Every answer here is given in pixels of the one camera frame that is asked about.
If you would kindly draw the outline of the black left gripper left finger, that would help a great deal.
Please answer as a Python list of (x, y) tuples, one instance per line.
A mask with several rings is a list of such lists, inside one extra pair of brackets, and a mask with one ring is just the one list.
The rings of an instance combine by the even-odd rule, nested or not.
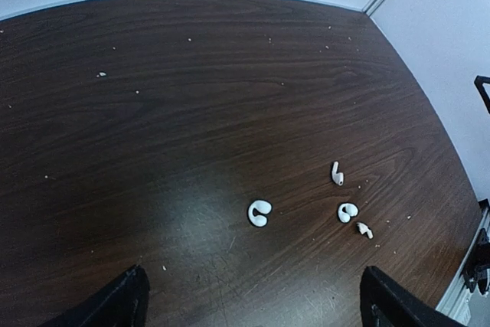
[(149, 279), (133, 265), (81, 304), (45, 322), (46, 326), (144, 326)]

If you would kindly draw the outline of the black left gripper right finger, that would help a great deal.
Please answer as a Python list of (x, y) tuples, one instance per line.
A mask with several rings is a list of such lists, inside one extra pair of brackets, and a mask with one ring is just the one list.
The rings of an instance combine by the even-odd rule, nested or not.
[(363, 326), (466, 326), (471, 319), (461, 276), (454, 276), (436, 308), (428, 306), (375, 266), (366, 267), (360, 284)]

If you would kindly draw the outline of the white clip-on earbud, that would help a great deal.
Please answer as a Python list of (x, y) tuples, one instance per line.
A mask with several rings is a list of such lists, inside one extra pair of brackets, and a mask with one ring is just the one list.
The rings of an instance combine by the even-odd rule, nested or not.
[(272, 211), (273, 206), (264, 200), (253, 201), (247, 210), (247, 217), (255, 227), (265, 227), (268, 222), (267, 215)]
[(353, 217), (359, 213), (358, 207), (352, 203), (342, 203), (338, 206), (338, 219), (340, 222), (347, 224)]

